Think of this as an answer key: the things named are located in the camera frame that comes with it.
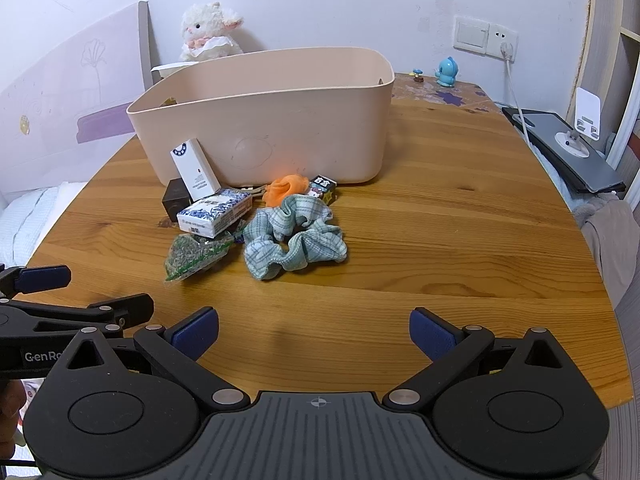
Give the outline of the white power bank box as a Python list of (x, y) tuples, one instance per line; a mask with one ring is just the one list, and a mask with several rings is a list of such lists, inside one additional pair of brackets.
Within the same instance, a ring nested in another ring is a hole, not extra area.
[(173, 148), (170, 154), (194, 202), (212, 196), (221, 189), (198, 140), (186, 140)]

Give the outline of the white bookshelf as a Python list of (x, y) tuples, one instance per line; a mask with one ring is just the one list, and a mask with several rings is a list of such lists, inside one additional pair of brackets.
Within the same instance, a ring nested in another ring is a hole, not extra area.
[(630, 157), (639, 118), (639, 0), (588, 0), (575, 84), (600, 98), (600, 138), (592, 145), (618, 168)]

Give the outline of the grey clothing pile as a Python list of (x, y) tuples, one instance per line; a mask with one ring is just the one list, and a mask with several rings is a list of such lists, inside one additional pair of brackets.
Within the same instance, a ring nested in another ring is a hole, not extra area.
[(639, 225), (628, 203), (615, 194), (599, 194), (573, 211), (604, 287), (616, 308), (636, 274)]

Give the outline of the orange scrunchie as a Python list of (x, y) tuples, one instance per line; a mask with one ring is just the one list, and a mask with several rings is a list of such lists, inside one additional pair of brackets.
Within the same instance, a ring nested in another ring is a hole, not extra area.
[(282, 200), (294, 194), (305, 194), (309, 180), (299, 174), (288, 174), (266, 186), (262, 200), (267, 207), (279, 207)]

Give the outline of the green plaid scrunchie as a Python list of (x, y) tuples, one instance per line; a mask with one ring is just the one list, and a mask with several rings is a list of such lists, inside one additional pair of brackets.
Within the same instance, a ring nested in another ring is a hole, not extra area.
[(247, 270), (256, 280), (268, 281), (311, 263), (343, 262), (347, 245), (332, 219), (322, 200), (302, 194), (285, 197), (277, 207), (257, 209), (243, 231)]

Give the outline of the black cartoon card box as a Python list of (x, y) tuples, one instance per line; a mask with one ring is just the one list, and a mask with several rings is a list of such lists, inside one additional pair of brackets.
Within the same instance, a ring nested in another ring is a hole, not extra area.
[(309, 181), (306, 194), (318, 198), (326, 205), (332, 204), (336, 196), (337, 183), (319, 174)]

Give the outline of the blue white tissue pack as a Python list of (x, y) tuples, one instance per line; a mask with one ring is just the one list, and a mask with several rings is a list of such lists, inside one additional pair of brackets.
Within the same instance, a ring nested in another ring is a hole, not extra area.
[(181, 231), (215, 238), (250, 211), (250, 193), (221, 188), (216, 194), (202, 198), (177, 214)]

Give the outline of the white plush lamb toy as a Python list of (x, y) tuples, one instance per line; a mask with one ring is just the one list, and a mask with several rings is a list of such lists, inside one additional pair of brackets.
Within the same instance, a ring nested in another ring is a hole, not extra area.
[(203, 62), (242, 54), (231, 33), (243, 24), (239, 13), (224, 9), (219, 2), (195, 3), (181, 19), (182, 62)]

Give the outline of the white phone stand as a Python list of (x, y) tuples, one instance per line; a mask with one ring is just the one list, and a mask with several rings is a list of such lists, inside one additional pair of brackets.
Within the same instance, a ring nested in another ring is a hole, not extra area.
[(555, 143), (570, 156), (588, 158), (589, 150), (585, 139), (600, 139), (600, 113), (600, 98), (579, 87), (575, 96), (574, 126), (568, 131), (555, 133)]

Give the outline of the dark brown cube box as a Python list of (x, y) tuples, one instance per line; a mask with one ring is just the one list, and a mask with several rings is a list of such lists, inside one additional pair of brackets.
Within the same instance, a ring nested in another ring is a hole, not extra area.
[(192, 197), (183, 180), (181, 178), (170, 180), (162, 199), (169, 220), (177, 223), (177, 214), (192, 203)]

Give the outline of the white wall switch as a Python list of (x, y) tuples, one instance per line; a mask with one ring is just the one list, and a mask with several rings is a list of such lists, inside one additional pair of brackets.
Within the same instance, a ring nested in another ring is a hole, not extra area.
[(478, 18), (456, 15), (454, 17), (454, 40), (452, 46), (457, 50), (486, 54), (490, 24)]

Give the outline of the beige hair clip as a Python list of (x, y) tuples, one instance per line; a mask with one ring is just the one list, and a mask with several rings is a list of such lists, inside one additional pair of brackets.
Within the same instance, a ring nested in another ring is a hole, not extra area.
[(265, 185), (248, 186), (247, 188), (240, 188), (240, 191), (246, 194), (250, 194), (253, 197), (257, 197), (258, 200), (260, 200), (267, 191), (267, 187)]

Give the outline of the green dried herb bag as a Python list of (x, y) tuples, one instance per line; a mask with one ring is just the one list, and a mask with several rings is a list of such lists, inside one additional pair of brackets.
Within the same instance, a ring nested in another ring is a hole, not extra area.
[(209, 269), (224, 258), (234, 245), (233, 235), (226, 231), (215, 238), (193, 234), (178, 235), (164, 262), (166, 282), (182, 281)]

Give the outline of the white pillow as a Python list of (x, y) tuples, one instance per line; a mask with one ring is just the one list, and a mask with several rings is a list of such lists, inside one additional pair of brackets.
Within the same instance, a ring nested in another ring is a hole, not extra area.
[(1, 263), (7, 268), (26, 266), (86, 185), (86, 182), (63, 182), (12, 200), (1, 213)]

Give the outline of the beige plastic storage bin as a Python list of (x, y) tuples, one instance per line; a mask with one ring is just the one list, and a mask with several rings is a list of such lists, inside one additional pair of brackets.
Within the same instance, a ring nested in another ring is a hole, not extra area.
[(190, 139), (232, 186), (287, 174), (361, 183), (382, 167), (394, 81), (367, 48), (260, 51), (183, 67), (127, 114), (162, 183), (178, 176), (171, 152)]

